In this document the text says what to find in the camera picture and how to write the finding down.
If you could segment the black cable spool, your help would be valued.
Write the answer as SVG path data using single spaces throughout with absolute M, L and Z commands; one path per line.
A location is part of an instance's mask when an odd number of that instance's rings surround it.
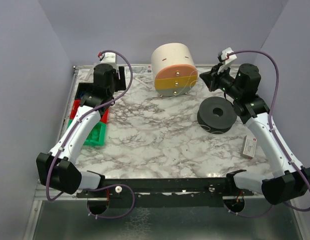
M 197 121 L 207 132 L 215 135 L 226 133 L 237 120 L 231 102 L 218 96 L 206 98 L 199 106 Z

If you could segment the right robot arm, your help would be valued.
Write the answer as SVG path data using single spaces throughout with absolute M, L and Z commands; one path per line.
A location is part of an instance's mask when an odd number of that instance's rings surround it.
M 238 170 L 227 177 L 236 188 L 262 194 L 272 205 L 303 196 L 310 185 L 310 167 L 303 166 L 284 142 L 275 124 L 269 122 L 270 109 L 256 93 L 261 80 L 259 69 L 245 63 L 239 67 L 236 77 L 232 77 L 229 69 L 218 72 L 221 67 L 219 63 L 199 76 L 209 91 L 220 89 L 233 99 L 231 106 L 257 138 L 272 172 L 271 177 L 266 177 Z

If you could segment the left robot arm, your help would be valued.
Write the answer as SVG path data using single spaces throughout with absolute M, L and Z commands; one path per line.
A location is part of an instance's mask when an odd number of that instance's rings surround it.
M 36 159 L 42 185 L 67 194 L 100 187 L 103 177 L 91 171 L 79 171 L 76 159 L 90 132 L 110 106 L 114 93 L 125 89 L 124 67 L 114 69 L 108 63 L 93 68 L 93 82 L 78 85 L 75 99 L 79 106 L 71 124 L 57 144 Z

